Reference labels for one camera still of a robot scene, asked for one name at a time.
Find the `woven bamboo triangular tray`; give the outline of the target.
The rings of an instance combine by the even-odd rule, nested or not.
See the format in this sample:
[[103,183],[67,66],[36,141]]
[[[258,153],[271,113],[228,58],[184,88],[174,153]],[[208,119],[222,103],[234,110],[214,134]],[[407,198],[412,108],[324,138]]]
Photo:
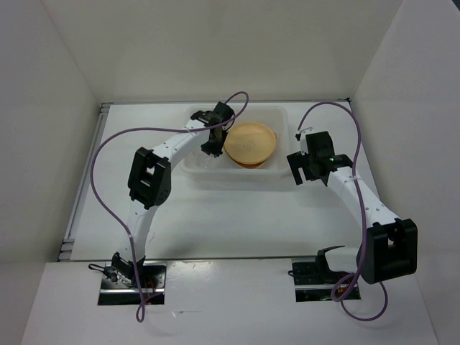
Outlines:
[[224,149],[237,164],[244,167],[263,165],[275,153],[277,137],[274,132],[235,132],[226,138]]

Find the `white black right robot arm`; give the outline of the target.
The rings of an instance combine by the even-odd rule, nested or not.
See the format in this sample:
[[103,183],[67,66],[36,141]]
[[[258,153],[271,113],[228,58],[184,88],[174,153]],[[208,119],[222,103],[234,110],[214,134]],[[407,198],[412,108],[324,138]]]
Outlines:
[[328,132],[298,132],[300,151],[287,156],[294,181],[320,180],[344,203],[362,228],[357,247],[334,246],[318,251],[315,274],[322,282],[333,281],[340,272],[359,272],[375,284],[411,275],[417,270],[418,228],[388,209],[353,169],[347,155],[335,153]]

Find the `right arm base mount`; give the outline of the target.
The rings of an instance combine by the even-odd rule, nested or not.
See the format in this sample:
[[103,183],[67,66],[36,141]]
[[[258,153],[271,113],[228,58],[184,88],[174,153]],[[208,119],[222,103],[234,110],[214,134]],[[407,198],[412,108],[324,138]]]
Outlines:
[[333,272],[315,256],[292,260],[292,268],[287,274],[293,279],[295,301],[326,302],[331,301],[334,285],[347,272]]

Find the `translucent white plastic bin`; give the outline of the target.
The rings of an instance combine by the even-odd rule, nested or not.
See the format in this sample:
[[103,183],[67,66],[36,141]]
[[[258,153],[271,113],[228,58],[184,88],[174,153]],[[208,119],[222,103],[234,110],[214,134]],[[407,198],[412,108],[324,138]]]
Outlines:
[[279,106],[249,105],[227,134],[219,157],[199,148],[180,167],[194,180],[268,183],[290,173],[288,113]]

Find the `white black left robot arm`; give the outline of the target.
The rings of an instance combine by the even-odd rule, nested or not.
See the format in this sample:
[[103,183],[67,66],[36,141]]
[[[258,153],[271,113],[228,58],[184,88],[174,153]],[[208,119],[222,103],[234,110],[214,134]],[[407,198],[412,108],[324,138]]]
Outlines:
[[153,217],[172,190],[172,171],[193,150],[218,157],[222,154],[227,131],[218,124],[230,120],[234,110],[219,102],[211,111],[197,111],[177,134],[153,149],[140,147],[134,154],[128,179],[131,204],[127,220],[128,240],[113,255],[111,267],[127,287],[143,278],[147,235]]

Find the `clear glass cup front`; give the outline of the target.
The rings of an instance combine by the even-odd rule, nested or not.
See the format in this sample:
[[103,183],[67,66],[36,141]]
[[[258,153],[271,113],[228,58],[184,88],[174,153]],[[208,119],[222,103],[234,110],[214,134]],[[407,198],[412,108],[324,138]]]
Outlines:
[[202,170],[213,170],[219,163],[219,159],[217,157],[214,155],[207,155],[202,151],[194,154],[194,160],[196,167]]

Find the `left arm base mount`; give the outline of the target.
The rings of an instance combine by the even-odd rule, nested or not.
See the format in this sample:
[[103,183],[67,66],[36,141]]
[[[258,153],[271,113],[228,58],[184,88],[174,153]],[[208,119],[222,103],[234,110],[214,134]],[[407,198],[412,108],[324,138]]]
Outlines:
[[[123,278],[109,264],[90,263],[88,268],[102,274],[98,305],[139,305],[139,289],[135,277]],[[167,266],[162,262],[145,262],[140,272],[140,287],[147,305],[163,305]]]

